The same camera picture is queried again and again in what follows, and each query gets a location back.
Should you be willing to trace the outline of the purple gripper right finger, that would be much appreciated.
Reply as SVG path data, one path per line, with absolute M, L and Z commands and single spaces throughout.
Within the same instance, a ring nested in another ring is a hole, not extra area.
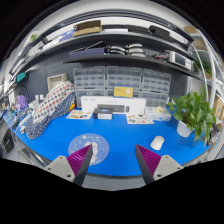
M 145 184 L 150 184 L 182 169 L 182 166 L 169 155 L 160 156 L 140 145 L 135 146 L 135 156 Z

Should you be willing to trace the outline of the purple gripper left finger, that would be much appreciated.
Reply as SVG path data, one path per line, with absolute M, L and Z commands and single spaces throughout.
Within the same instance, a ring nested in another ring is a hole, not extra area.
M 45 170 L 81 186 L 84 182 L 92 155 L 92 145 L 88 145 L 68 157 L 57 157 Z

